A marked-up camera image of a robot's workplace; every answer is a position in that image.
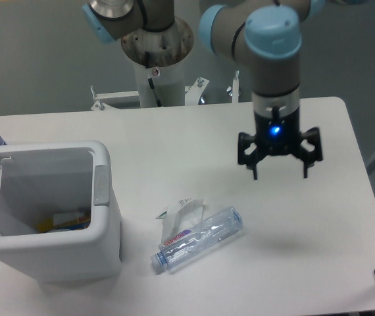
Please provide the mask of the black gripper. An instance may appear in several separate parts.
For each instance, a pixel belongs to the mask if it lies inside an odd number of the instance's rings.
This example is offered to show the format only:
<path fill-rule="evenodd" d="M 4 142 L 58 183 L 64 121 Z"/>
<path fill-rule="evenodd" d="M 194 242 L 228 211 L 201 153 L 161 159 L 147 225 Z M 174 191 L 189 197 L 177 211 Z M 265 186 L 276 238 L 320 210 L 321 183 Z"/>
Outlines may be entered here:
<path fill-rule="evenodd" d="M 308 169 L 316 161 L 323 160 L 322 142 L 319 127 L 312 127 L 300 132 L 300 108 L 291 114 L 272 120 L 254 112 L 256 134 L 240 132 L 237 139 L 237 163 L 253 171 L 253 178 L 258 179 L 257 165 L 267 155 L 293 155 L 303 162 L 303 178 L 308 177 Z M 302 143 L 312 146 L 309 150 Z"/>

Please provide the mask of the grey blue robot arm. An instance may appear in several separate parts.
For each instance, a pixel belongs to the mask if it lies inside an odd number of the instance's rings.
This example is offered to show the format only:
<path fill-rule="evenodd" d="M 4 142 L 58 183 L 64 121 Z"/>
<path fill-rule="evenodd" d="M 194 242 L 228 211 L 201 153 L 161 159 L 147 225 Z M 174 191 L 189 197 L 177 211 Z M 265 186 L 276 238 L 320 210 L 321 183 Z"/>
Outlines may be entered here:
<path fill-rule="evenodd" d="M 300 129 L 302 21 L 323 1 L 205 3 L 198 36 L 213 54 L 251 75 L 256 132 L 242 132 L 237 162 L 255 171 L 268 156 L 292 155 L 309 169 L 323 159 L 320 130 Z M 88 1 L 83 14 L 103 43 L 121 42 L 137 68 L 142 107 L 185 103 L 180 63 L 191 53 L 193 32 L 175 15 L 173 1 Z"/>

